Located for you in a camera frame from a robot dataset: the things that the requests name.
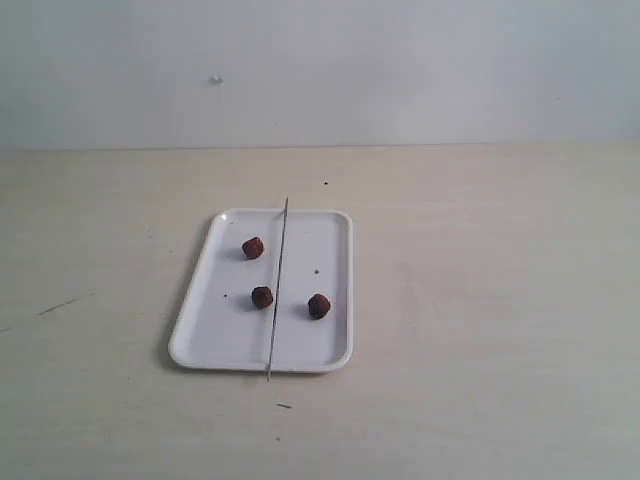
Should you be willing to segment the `thin metal skewer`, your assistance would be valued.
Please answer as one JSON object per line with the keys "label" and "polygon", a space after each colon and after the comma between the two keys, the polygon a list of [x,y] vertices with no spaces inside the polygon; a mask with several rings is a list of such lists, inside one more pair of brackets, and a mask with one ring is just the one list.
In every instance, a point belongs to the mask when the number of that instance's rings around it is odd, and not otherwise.
{"label": "thin metal skewer", "polygon": [[286,197],[285,203],[284,203],[283,215],[282,215],[283,218],[282,218],[282,229],[281,229],[281,243],[280,243],[278,265],[277,265],[275,299],[273,303],[271,336],[270,336],[270,344],[269,344],[269,357],[266,365],[265,378],[266,378],[266,382],[268,383],[271,381],[271,375],[272,375],[272,365],[273,365],[274,349],[275,349],[275,338],[276,338],[276,330],[277,330],[277,318],[278,318],[279,301],[280,301],[281,278],[282,278],[283,259],[284,259],[285,243],[286,243],[288,214],[289,214],[289,197]]}

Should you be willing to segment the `white rectangular plastic tray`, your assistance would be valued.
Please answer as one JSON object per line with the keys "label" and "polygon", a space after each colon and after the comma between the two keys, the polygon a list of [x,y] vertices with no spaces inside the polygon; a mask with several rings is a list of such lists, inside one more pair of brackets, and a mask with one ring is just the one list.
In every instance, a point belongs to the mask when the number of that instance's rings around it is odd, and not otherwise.
{"label": "white rectangular plastic tray", "polygon": [[[177,365],[266,372],[274,302],[257,309],[251,292],[268,286],[275,299],[283,210],[233,208],[212,219],[168,344]],[[249,260],[241,246],[256,236],[264,253]],[[348,215],[289,208],[272,373],[325,373],[349,361],[353,258]],[[320,320],[307,307],[316,293],[331,301]]]}

